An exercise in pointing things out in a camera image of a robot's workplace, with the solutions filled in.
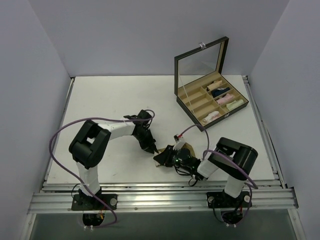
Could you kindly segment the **tan brown underwear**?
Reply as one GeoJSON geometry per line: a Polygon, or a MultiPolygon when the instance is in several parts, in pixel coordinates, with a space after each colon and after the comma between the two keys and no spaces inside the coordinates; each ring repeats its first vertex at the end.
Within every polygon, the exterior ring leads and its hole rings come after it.
{"type": "MultiPolygon", "coordinates": [[[[159,150],[159,153],[163,152],[165,150],[165,148],[161,148],[159,150]]],[[[192,162],[192,160],[195,158],[194,155],[195,154],[194,154],[193,147],[190,144],[185,143],[185,145],[183,146],[183,148],[181,149],[181,151],[177,155],[178,159],[180,160],[180,164],[179,165],[175,165],[174,167],[181,167],[181,166],[186,166],[186,165],[190,164],[192,162]]]]}

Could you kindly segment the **white underwear pink trim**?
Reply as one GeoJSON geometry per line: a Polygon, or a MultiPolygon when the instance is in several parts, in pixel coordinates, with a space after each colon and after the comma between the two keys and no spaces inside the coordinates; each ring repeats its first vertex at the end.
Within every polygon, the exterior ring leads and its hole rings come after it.
{"type": "Polygon", "coordinates": [[[220,117],[220,112],[216,110],[216,111],[209,113],[206,117],[204,117],[201,120],[201,123],[203,125],[207,125],[207,124],[213,122],[214,120],[218,119],[219,117],[220,117]]]}

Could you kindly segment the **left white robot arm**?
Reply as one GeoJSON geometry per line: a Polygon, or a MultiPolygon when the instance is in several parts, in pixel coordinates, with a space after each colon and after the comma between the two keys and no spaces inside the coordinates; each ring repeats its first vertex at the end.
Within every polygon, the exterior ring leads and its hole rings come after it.
{"type": "Polygon", "coordinates": [[[140,148],[147,153],[157,153],[156,140],[149,129],[154,118],[151,110],[141,110],[137,115],[125,115],[117,120],[97,123],[87,119],[69,145],[68,151],[76,162],[79,177],[83,181],[79,194],[90,210],[100,206],[101,186],[98,180],[98,164],[103,159],[109,141],[133,136],[140,148]]]}

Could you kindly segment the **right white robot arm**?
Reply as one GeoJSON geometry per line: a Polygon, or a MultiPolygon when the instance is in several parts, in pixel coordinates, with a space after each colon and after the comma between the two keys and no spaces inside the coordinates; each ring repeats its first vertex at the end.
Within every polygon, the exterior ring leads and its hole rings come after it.
{"type": "Polygon", "coordinates": [[[153,160],[158,166],[174,168],[181,176],[190,176],[195,182],[208,180],[217,170],[228,174],[223,189],[222,200],[227,206],[240,201],[244,185],[257,189],[257,184],[249,177],[258,157],[258,152],[243,143],[221,137],[214,150],[206,149],[199,159],[192,154],[192,147],[181,135],[174,137],[175,144],[155,154],[153,160]]]}

